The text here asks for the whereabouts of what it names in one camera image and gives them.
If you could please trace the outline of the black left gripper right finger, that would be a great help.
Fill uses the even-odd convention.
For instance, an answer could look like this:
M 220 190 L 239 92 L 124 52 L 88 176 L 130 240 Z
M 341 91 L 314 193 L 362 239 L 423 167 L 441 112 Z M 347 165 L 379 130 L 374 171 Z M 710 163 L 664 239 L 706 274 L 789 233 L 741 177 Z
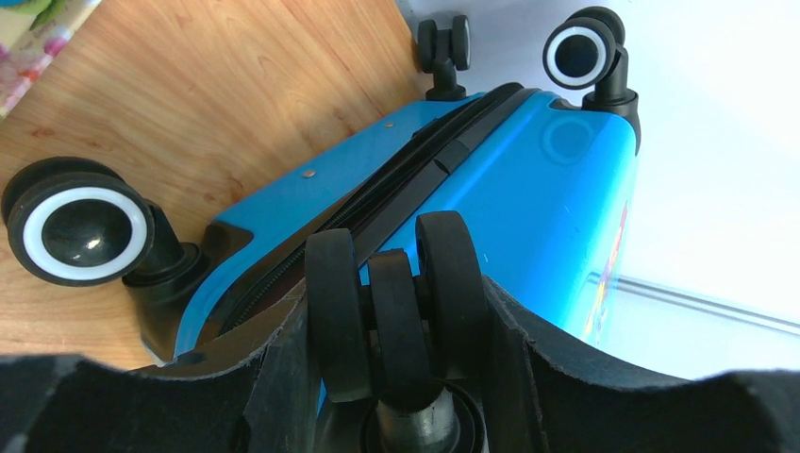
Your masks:
M 492 452 L 795 452 L 799 376 L 686 380 L 615 358 L 532 313 L 489 278 L 481 376 Z

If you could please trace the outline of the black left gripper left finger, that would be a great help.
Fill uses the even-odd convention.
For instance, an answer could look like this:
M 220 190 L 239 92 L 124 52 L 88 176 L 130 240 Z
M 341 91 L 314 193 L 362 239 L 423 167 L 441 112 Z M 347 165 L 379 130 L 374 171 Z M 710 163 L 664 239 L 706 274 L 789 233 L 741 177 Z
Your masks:
M 309 452 L 320 374 L 305 288 L 173 363 L 1 360 L 5 452 Z

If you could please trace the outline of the blue fish-print suitcase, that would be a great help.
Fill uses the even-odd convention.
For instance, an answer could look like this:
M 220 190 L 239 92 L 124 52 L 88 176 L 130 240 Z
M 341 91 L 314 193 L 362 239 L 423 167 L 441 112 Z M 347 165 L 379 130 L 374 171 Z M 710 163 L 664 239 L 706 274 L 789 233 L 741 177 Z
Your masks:
M 583 8 L 543 66 L 580 106 L 512 82 L 467 96 L 469 22 L 420 23 L 425 100 L 219 214 L 201 243 L 111 168 L 36 161 L 2 218 L 17 259 L 65 286 L 120 279 L 162 367 L 303 285 L 320 374 L 309 452 L 492 452 L 484 279 L 596 348 L 641 140 L 622 20 Z

